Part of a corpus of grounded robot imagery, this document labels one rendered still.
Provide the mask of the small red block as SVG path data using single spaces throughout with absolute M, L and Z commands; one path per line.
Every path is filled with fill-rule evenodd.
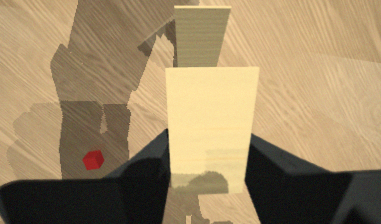
M 100 168 L 102 163 L 104 162 L 104 158 L 102 156 L 101 151 L 88 151 L 83 158 L 84 164 L 87 170 Z

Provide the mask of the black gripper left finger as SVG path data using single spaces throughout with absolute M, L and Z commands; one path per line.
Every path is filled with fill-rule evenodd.
M 169 128 L 101 179 L 14 180 L 0 187 L 5 224 L 162 224 Z

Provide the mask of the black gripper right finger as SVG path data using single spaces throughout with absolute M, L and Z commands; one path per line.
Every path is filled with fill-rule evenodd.
M 381 202 L 381 169 L 329 171 L 251 133 L 245 186 L 261 224 L 344 224 Z

